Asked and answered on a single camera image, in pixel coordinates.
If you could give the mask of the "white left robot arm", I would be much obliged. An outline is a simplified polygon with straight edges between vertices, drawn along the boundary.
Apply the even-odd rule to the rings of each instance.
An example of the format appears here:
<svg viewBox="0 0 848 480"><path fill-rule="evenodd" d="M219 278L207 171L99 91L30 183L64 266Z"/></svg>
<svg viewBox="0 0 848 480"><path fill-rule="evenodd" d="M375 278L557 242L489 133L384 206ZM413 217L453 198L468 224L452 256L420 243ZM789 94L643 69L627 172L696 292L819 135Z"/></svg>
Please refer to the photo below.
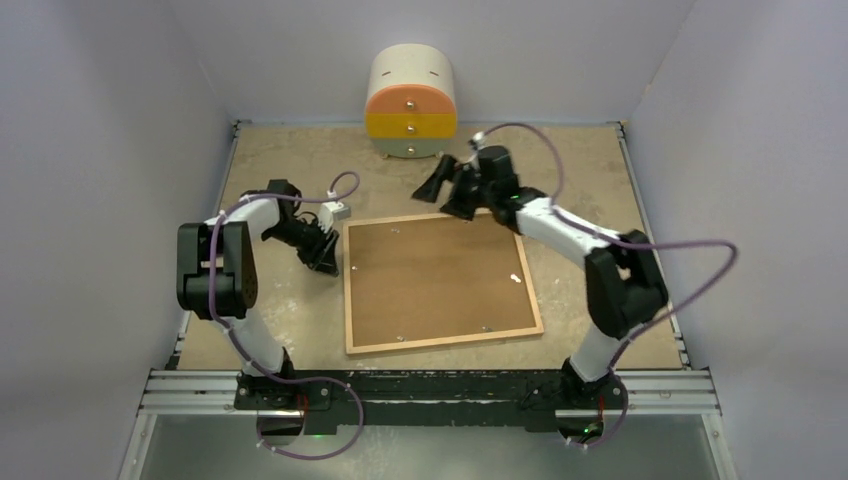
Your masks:
<svg viewBox="0 0 848 480"><path fill-rule="evenodd" d="M215 324L242 361L245 390L259 386L272 408L284 409L297 399L297 378L285 348L268 331L256 311L259 281L253 245L277 240L296 252L310 271L336 277L340 270L335 220L346 209L334 186L316 199L319 209L306 218L301 191L285 179L262 190L243 193L231 207L177 231L176 297L180 307Z"/></svg>

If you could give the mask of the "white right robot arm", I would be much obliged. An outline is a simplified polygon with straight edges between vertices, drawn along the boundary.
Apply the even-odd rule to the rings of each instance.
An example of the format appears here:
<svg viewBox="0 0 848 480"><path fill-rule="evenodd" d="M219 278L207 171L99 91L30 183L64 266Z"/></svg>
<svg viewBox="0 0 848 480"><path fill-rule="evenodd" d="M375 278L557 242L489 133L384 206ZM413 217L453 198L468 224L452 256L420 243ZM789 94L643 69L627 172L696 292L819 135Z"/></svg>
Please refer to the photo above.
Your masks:
<svg viewBox="0 0 848 480"><path fill-rule="evenodd" d="M668 303L647 236L599 227L557 206L547 193L522 185L510 151L501 145L483 147L465 162L444 155L411 196L434 203L444 182L452 187L441 212L471 221L486 209L498 224L542 243L584 272L592 324L563 364L561 392L573 406L588 405L611 380L620 348Z"/></svg>

